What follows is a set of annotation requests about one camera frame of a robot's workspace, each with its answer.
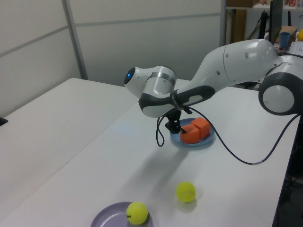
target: orange block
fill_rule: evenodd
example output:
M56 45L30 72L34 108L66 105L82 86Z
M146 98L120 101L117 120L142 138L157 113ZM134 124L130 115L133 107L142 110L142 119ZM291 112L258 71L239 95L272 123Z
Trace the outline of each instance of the orange block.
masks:
M198 143L200 141L200 130L193 124L182 126L186 133L180 132L180 140L183 143Z
M200 139L205 138L210 133L210 124L202 117L194 119L191 124L195 125L200 130Z

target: white wall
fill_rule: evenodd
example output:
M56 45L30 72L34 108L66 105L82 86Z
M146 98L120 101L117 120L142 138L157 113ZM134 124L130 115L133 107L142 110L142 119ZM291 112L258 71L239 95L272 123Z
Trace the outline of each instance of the white wall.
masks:
M219 47L221 1L70 0L89 80L123 86L130 68L171 67L192 79Z
M0 2L0 116L80 78L61 0Z
M222 2L2 0L0 116L81 74L123 86L133 66L167 65L191 79L219 46Z

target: plate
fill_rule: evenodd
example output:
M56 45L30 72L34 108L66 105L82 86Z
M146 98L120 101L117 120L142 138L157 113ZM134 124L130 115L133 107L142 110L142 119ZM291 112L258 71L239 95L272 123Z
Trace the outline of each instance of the plate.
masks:
M104 208L92 221L90 227L153 227L148 214L147 220L141 225L133 225L126 218L126 210L131 202L119 202Z
M195 118L186 118L186 119L182 119L180 120L180 125L184 126L187 124L190 124ZM183 143L180 140L180 133L178 134L173 134L170 132L170 136L172 138L172 140L178 144L181 144L183 146L186 147L201 147L201 146L208 146L213 144L215 136L214 136L214 129L212 127L210 127L210 133L207 137L200 139L200 141L198 143Z

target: cup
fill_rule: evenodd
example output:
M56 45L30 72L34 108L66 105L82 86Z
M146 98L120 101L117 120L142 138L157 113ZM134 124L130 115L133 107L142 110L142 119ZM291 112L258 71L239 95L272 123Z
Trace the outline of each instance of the cup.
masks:
M287 48L289 38L290 38L290 33L289 32L281 32L280 37L279 37L279 39L280 39L279 47Z

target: tennis ball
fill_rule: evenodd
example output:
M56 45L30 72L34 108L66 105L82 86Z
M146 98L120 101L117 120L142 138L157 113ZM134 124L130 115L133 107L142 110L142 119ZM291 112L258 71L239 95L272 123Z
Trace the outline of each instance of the tennis ball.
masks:
M181 182L176 188L176 196L182 202L191 202L195 199L196 189L191 182Z
M145 222L147 219L147 215L147 208L141 202L133 202L129 204L126 210L127 220L134 225L139 225Z

